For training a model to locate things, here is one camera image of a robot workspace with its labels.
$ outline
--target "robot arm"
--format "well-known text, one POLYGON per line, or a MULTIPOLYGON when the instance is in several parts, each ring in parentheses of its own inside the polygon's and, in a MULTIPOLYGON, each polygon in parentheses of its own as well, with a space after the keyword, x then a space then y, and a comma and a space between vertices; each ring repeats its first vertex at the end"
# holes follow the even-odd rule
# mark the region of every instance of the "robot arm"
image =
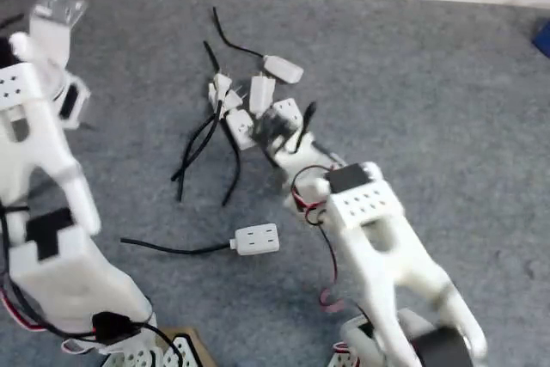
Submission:
POLYGON ((43 322, 61 338, 92 332, 100 320, 98 315, 107 315, 102 332, 107 331, 108 338, 101 339, 98 332, 87 340, 77 339, 80 347, 97 348, 103 353, 137 352, 143 348, 145 357, 151 358, 151 351, 157 351, 152 331, 138 329, 119 335, 109 331, 117 327, 116 322, 109 324, 109 315, 127 317, 136 326, 155 326, 156 318, 149 300, 133 280, 112 266, 92 241, 91 236, 100 231, 100 218, 63 132, 63 126, 77 125, 80 113, 71 111, 76 118, 69 118, 76 122, 64 123, 52 93, 60 89, 67 92, 70 84, 66 80, 75 78, 64 71, 62 54, 52 58, 47 47, 26 34, 12 35, 10 43, 3 45, 9 50, 0 52, 15 55, 19 63, 0 68, 2 205, 27 203, 30 175, 35 168, 42 168, 56 181, 68 204, 68 208, 39 217, 29 217, 25 211, 6 215, 7 227, 3 225, 2 231, 9 236, 9 280, 40 305, 43 322), (61 87, 51 82, 54 78, 63 80, 61 87))
MULTIPOLYGON (((344 165, 339 157, 316 144, 312 133, 303 133, 281 118, 266 113, 253 135, 285 172, 287 184, 294 181, 301 196, 324 205, 323 225, 338 239, 354 271, 363 296, 359 305, 369 315, 376 348, 394 365, 427 365, 411 345, 412 337, 404 331, 395 306, 395 287, 402 285, 433 304, 441 323, 463 336, 462 344, 466 343, 472 358, 483 358, 486 339, 480 325, 449 275, 426 252, 380 169, 371 162, 344 165), (270 127, 277 123, 286 127, 270 127), (330 170, 311 168, 296 175, 311 165, 330 170)), ((292 196, 285 205, 300 214, 292 196)), ((348 344, 359 347, 355 348, 359 355, 365 353, 361 340, 348 344)))

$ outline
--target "wire connector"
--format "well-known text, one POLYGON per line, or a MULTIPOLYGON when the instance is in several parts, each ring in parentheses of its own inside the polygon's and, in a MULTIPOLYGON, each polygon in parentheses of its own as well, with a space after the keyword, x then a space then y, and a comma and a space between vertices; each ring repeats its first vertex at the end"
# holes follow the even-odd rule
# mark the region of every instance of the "wire connector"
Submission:
POLYGON ((277 225, 264 223, 238 229, 229 245, 239 255, 275 253, 279 249, 277 225))
POLYGON ((264 69, 287 83, 298 83, 303 75, 303 68, 279 56, 264 56, 264 69))
POLYGON ((231 86, 231 78, 225 76, 222 73, 217 73, 214 75, 214 87, 217 90, 217 100, 223 101, 225 99, 225 94, 229 91, 231 86))
POLYGON ((256 118, 259 118, 273 103, 275 79, 259 74, 252 76, 248 108, 256 118))
MULTIPOLYGON (((212 109, 214 109, 214 110, 216 110, 216 108, 217 108, 217 97, 218 97, 218 95, 219 95, 219 93, 217 92, 216 88, 214 87, 214 83, 209 83, 208 84, 208 100, 210 101, 210 104, 212 105, 212 109)), ((230 89, 227 92, 227 94, 225 95, 225 99, 223 100, 222 118, 231 109, 236 109, 240 105, 242 105, 242 98, 233 89, 230 89)))

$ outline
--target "white plug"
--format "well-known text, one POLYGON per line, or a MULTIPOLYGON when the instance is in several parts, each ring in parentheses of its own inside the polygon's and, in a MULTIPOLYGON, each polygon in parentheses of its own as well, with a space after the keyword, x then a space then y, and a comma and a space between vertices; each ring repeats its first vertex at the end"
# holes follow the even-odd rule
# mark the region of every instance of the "white plug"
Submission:
POLYGON ((250 82, 249 109, 256 118, 259 118, 273 103, 273 92, 275 92, 275 79, 272 77, 252 76, 250 82))
POLYGON ((250 136, 250 131, 254 123, 247 111, 244 109, 233 109, 228 112, 225 120, 240 150, 247 150, 256 145, 250 136))
MULTIPOLYGON (((212 109, 216 111, 217 108, 217 90, 214 88, 214 83, 208 84, 208 100, 212 105, 212 109)), ((229 92, 225 95, 225 100, 223 100, 222 115, 231 109, 235 109, 242 105, 241 97, 233 90, 230 89, 229 92)))
POLYGON ((264 223, 238 229, 229 245, 231 249, 236 249, 239 255, 275 253, 279 248, 277 225, 264 223))
POLYGON ((214 75, 214 86, 216 86, 217 90, 217 100, 223 101, 225 94, 231 86, 231 78, 221 73, 217 73, 216 75, 214 75))
POLYGON ((279 56, 264 56, 264 69, 287 83, 298 83, 303 75, 303 68, 279 56))

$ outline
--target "black wire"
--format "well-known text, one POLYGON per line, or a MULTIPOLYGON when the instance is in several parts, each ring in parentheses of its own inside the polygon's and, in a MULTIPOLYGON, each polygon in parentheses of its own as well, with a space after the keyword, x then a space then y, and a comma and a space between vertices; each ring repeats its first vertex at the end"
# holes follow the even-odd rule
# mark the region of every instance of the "black wire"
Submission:
POLYGON ((239 145, 235 141, 235 138, 233 138, 233 135, 231 134, 231 130, 229 129, 227 120, 225 118, 221 120, 221 125, 223 129, 223 133, 225 133, 225 136, 227 137, 227 140, 231 145, 231 149, 233 150, 233 155, 235 156, 235 172, 233 173, 233 180, 231 181, 231 185, 229 186, 227 192, 225 193, 225 196, 223 197, 223 201, 222 201, 222 206, 226 206, 229 200, 231 199, 231 195, 233 194, 233 191, 237 187, 239 178, 241 177, 241 150, 239 149, 239 145))
POLYGON ((174 342, 171 339, 169 339, 168 336, 165 333, 163 333, 158 328, 151 326, 147 322, 135 322, 133 325, 135 327, 145 328, 146 330, 150 330, 153 333, 155 333, 156 335, 158 335, 166 344, 168 344, 168 346, 174 352, 174 355, 178 356, 178 365, 180 367, 183 367, 183 356, 181 355, 180 351, 178 350, 178 347, 175 346, 174 342))
POLYGON ((300 176, 301 174, 303 174, 303 173, 306 172, 307 170, 313 169, 313 168, 324 169, 324 170, 326 170, 327 172, 330 171, 330 168, 327 168, 327 167, 325 167, 325 166, 323 166, 323 165, 309 165, 309 166, 307 166, 307 167, 305 167, 305 168, 302 168, 302 169, 300 169, 300 170, 296 173, 296 175, 294 175, 294 179, 292 179, 292 183, 290 184, 290 190, 292 191, 293 189, 296 188, 296 180, 298 179, 298 176, 300 176))
POLYGON ((228 242, 225 242, 224 244, 217 244, 217 245, 213 245, 211 247, 198 248, 198 249, 169 248, 169 247, 163 247, 161 245, 151 244, 150 242, 134 240, 134 239, 131 239, 131 238, 120 238, 120 242, 122 242, 123 244, 138 245, 139 247, 155 249, 156 251, 162 251, 164 253, 180 254, 180 255, 208 254, 208 253, 214 253, 216 251, 221 251, 223 249, 227 249, 227 248, 230 247, 228 242))
POLYGON ((214 12, 214 23, 216 24, 216 29, 217 29, 217 32, 220 34, 220 37, 222 38, 223 42, 229 46, 229 47, 232 47, 233 49, 236 49, 238 51, 243 51, 243 52, 246 52, 246 53, 250 53, 254 56, 258 56, 259 58, 263 58, 264 55, 259 53, 259 52, 256 52, 256 51, 253 51, 252 49, 248 49, 246 47, 242 47, 242 46, 238 46, 236 45, 235 43, 231 43, 229 41, 229 39, 227 39, 227 37, 225 36, 225 33, 223 32, 223 29, 222 29, 222 23, 220 22, 220 18, 219 16, 217 15, 217 11, 216 11, 216 8, 212 8, 213 12, 214 12))
POLYGON ((306 107, 306 110, 303 113, 302 131, 296 141, 296 148, 294 149, 294 152, 291 152, 291 154, 296 154, 298 150, 300 150, 303 136, 308 132, 309 124, 311 123, 313 115, 315 115, 315 111, 317 111, 317 102, 313 101, 308 105, 308 107, 306 107))
POLYGON ((210 130, 208 131, 208 134, 206 135, 205 140, 200 144, 200 146, 197 148, 195 152, 192 153, 190 156, 183 156, 181 159, 181 167, 178 169, 173 175, 172 175, 172 181, 180 178, 180 181, 178 182, 178 193, 177 193, 177 199, 181 201, 181 198, 183 196, 183 174, 185 173, 186 169, 189 168, 189 166, 199 157, 200 153, 205 149, 206 145, 210 142, 212 135, 214 135, 214 131, 216 130, 217 124, 220 121, 220 114, 222 113, 222 107, 223 102, 219 101, 217 103, 217 109, 215 113, 214 120, 212 121, 212 126, 210 130))
POLYGON ((57 327, 53 326, 52 324, 50 324, 49 322, 47 322, 40 314, 38 314, 33 309, 33 307, 30 305, 28 300, 25 298, 19 286, 16 283, 14 283, 11 277, 9 276, 9 228, 8 228, 8 220, 6 218, 6 209, 4 208, 2 201, 0 201, 0 224, 2 226, 2 250, 3 250, 3 259, 4 259, 4 271, 8 275, 8 281, 9 281, 9 284, 11 285, 11 290, 13 291, 17 302, 19 303, 19 305, 21 305, 23 309, 23 314, 25 314, 28 318, 36 322, 40 327, 43 327, 50 333, 53 333, 63 339, 81 339, 82 341, 92 341, 92 340, 85 339, 85 337, 94 336, 93 332, 66 333, 65 331, 62 331, 57 327))
POLYGON ((218 73, 220 71, 220 63, 217 61, 214 51, 212 51, 210 44, 206 40, 203 40, 203 44, 205 45, 206 53, 208 53, 208 57, 214 66, 214 71, 218 73))
POLYGON ((19 14, 14 15, 14 16, 7 17, 3 21, 0 21, 0 30, 4 30, 8 26, 11 26, 14 23, 17 23, 19 21, 22 21, 24 17, 25 17, 24 13, 19 13, 19 14))
POLYGON ((181 166, 178 171, 181 171, 180 176, 177 176, 177 172, 172 175, 171 180, 178 180, 178 192, 176 193, 176 200, 181 202, 181 199, 183 197, 183 181, 185 180, 185 173, 186 169, 189 166, 187 164, 187 159, 191 155, 191 149, 193 148, 193 144, 201 134, 201 132, 214 120, 214 117, 216 115, 212 113, 208 118, 205 119, 205 121, 197 128, 192 136, 189 138, 189 142, 187 143, 186 150, 184 151, 183 155, 181 156, 181 166))

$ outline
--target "black component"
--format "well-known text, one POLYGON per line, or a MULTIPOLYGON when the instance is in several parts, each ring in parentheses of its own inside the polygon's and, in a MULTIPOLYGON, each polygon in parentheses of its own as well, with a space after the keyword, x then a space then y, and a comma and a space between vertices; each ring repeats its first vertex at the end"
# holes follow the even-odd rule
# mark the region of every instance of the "black component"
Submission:
POLYGON ((227 249, 230 247, 228 242, 225 242, 224 244, 217 244, 211 247, 198 248, 198 249, 177 249, 177 248, 163 247, 161 245, 151 244, 150 242, 145 242, 140 240, 133 240, 131 238, 120 238, 120 242, 123 244, 132 244, 132 245, 138 245, 139 247, 155 249, 156 251, 162 251, 164 253, 180 254, 180 255, 208 254, 208 253, 213 253, 215 251, 221 251, 222 249, 227 249))
POLYGON ((97 342, 106 346, 139 333, 139 328, 135 326, 135 323, 129 317, 109 311, 94 314, 92 326, 94 326, 97 342))
POLYGON ((19 64, 19 60, 11 51, 11 44, 8 38, 0 38, 0 69, 19 64))
POLYGON ((281 116, 273 107, 267 109, 254 123, 252 139, 264 150, 277 154, 286 142, 292 138, 298 128, 284 116, 281 116), (277 138, 282 138, 278 147, 273 149, 272 144, 277 138))
POLYGON ((411 340, 424 367, 473 367, 461 334, 451 327, 440 327, 411 340))
POLYGON ((316 111, 317 111, 317 102, 315 101, 311 102, 308 105, 308 107, 306 107, 306 110, 303 113, 302 130, 300 131, 300 136, 296 141, 296 148, 294 149, 294 152, 292 152, 293 154, 296 154, 298 150, 300 150, 300 147, 302 146, 303 136, 308 132, 309 124, 311 123, 311 119, 313 118, 313 115, 315 115, 316 111))
POLYGON ((59 110, 59 117, 61 119, 68 119, 70 117, 72 110, 75 108, 77 99, 78 89, 76 89, 76 85, 72 83, 69 86, 69 90, 67 91, 67 96, 65 96, 63 105, 61 105, 61 110, 59 110))
POLYGON ((231 43, 229 41, 229 39, 227 39, 227 37, 225 36, 225 33, 223 32, 222 23, 220 22, 220 18, 217 15, 216 8, 212 8, 212 11, 214 13, 214 24, 216 25, 217 32, 220 34, 220 37, 222 38, 223 42, 227 46, 232 47, 233 49, 236 49, 237 51, 243 51, 243 52, 246 52, 246 53, 250 53, 251 55, 257 56, 259 58, 264 57, 264 55, 262 55, 259 52, 253 51, 252 49, 248 49, 247 47, 242 47, 242 46, 236 45, 235 43, 231 43))
POLYGON ((372 325, 372 322, 367 321, 364 324, 361 324, 358 328, 364 333, 364 335, 372 339, 375 333, 375 326, 372 325))
POLYGON ((59 254, 58 231, 73 223, 69 208, 61 208, 28 221, 27 241, 36 242, 39 261, 59 254))
POLYGON ((358 163, 327 172, 326 178, 332 193, 342 193, 370 182, 369 176, 358 163))

